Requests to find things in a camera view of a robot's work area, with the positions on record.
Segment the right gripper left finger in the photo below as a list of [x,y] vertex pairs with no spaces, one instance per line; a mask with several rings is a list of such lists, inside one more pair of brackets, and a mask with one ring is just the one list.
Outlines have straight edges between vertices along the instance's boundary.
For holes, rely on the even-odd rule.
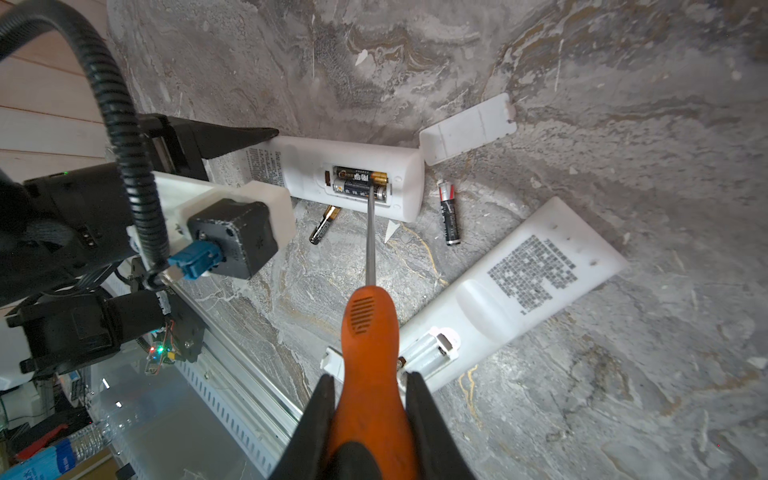
[[318,380],[301,419],[269,480],[318,479],[324,468],[326,442],[335,412],[335,380]]

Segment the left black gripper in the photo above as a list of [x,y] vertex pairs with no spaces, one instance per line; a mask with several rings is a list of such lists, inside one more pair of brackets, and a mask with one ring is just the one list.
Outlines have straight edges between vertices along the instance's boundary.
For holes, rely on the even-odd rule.
[[156,171],[206,180],[202,159],[213,159],[271,140],[272,127],[231,127],[191,121],[162,114],[139,114],[139,127],[154,148],[150,154]]

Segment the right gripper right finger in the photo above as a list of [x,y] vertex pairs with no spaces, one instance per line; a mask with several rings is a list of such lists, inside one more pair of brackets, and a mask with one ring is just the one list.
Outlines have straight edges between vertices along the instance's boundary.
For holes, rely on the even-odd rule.
[[475,479],[418,372],[406,375],[406,415],[421,479]]

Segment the orange handled screwdriver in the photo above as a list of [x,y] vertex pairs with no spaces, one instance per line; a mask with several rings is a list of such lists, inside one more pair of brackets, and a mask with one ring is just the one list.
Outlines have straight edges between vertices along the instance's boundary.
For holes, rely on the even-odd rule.
[[399,323],[376,285],[375,190],[367,205],[365,283],[341,327],[344,379],[327,442],[326,471],[338,479],[417,479],[414,438],[397,381]]

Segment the white remote control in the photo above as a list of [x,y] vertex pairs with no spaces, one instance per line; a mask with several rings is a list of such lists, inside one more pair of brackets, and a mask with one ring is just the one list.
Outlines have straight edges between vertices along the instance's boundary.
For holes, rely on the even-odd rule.
[[412,222],[424,198],[425,163],[417,149],[278,136],[206,160],[212,181],[243,185],[250,180],[286,188],[307,201],[364,212],[375,188],[375,213]]
[[553,197],[400,329],[397,382],[436,392],[618,274],[626,259]]

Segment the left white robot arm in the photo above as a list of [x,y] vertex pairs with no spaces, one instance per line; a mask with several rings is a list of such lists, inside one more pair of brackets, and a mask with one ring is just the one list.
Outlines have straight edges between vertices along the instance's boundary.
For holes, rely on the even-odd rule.
[[138,119],[156,194],[116,163],[1,183],[1,386],[68,373],[165,326],[175,277],[249,279],[294,236],[286,189],[210,183],[204,162],[276,138],[160,114]]

